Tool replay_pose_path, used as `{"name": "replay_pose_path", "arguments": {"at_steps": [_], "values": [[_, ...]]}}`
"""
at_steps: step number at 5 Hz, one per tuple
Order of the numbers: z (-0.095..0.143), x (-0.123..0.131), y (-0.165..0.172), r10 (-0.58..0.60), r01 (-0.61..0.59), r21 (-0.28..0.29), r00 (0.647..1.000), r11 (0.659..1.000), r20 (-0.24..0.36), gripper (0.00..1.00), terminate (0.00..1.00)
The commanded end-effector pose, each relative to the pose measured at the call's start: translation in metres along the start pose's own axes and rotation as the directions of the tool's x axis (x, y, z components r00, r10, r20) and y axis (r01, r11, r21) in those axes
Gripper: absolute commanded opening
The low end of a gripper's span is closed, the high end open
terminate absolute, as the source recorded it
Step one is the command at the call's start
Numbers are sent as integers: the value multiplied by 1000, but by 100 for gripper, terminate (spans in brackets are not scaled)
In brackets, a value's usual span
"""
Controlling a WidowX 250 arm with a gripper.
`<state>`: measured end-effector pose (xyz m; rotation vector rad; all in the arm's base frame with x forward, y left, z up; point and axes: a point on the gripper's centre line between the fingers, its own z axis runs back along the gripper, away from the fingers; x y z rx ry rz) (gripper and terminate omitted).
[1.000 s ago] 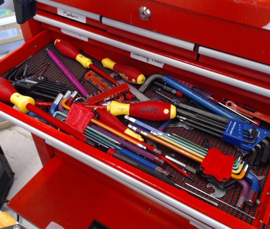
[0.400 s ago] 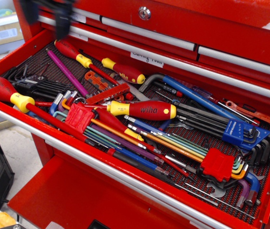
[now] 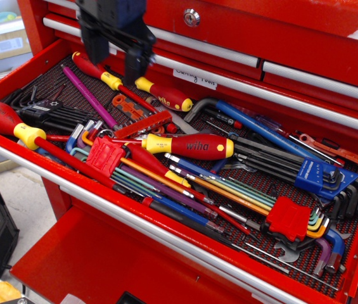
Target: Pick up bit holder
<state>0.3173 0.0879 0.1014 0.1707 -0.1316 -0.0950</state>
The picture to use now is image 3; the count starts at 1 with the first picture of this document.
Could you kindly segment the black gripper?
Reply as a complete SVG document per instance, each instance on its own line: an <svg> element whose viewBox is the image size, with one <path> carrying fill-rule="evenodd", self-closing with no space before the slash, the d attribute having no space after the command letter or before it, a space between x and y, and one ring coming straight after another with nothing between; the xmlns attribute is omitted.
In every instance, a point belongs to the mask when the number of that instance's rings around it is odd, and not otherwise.
<svg viewBox="0 0 358 304"><path fill-rule="evenodd" d="M144 76L156 37L143 16L146 1L76 1L79 25L86 53L93 64L109 56L109 43L127 51L124 83L133 85Z"/></svg>

